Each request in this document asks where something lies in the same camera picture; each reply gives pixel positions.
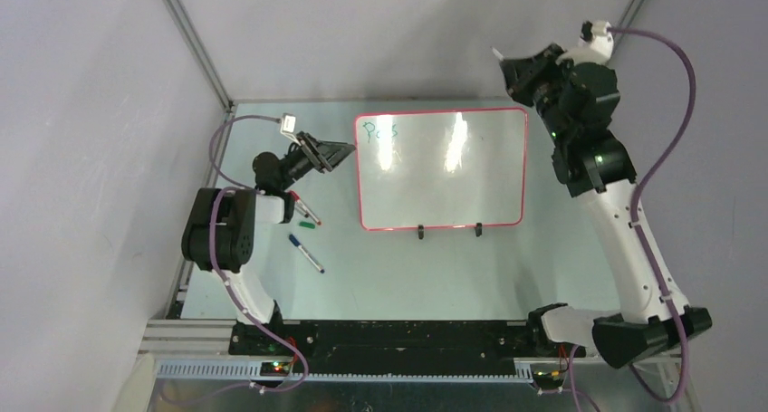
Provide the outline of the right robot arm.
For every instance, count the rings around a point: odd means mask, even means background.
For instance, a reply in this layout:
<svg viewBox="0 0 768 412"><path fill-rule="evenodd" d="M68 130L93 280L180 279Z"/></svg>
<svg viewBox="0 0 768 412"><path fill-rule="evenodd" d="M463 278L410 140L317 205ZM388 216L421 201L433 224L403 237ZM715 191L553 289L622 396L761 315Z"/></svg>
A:
<svg viewBox="0 0 768 412"><path fill-rule="evenodd" d="M709 310L682 293L633 197L636 170L610 131L620 100L616 73L600 62L572 59L557 44L527 58L501 57L499 66L511 99L542 119L554 173L591 220L619 296L614 311L565 303L532 311L530 350L549 356L563 343L580 345L621 369L708 331Z"/></svg>

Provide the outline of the pink framed whiteboard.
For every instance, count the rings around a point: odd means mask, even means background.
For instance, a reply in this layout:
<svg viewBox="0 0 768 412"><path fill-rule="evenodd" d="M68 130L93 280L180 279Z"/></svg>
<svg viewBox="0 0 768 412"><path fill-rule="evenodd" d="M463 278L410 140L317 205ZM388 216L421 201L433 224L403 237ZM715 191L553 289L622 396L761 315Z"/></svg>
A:
<svg viewBox="0 0 768 412"><path fill-rule="evenodd" d="M528 114L519 107L359 115L360 224L367 231L523 221Z"/></svg>

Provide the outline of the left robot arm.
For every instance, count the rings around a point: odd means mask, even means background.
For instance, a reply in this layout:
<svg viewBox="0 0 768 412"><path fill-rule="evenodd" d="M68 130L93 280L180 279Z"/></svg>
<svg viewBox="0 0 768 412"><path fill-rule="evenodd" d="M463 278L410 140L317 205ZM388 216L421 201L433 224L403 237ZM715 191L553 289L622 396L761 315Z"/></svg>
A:
<svg viewBox="0 0 768 412"><path fill-rule="evenodd" d="M321 219L292 186L312 171L333 171L355 150L350 143L319 140L301 131L282 157L269 151L256 155L252 186L197 191L182 235L182 255L199 270L219 277L242 323L258 323L251 342L264 354L283 349L286 330L271 321L275 300L257 277L244 273L255 249L256 225L285 225L295 216L320 225Z"/></svg>

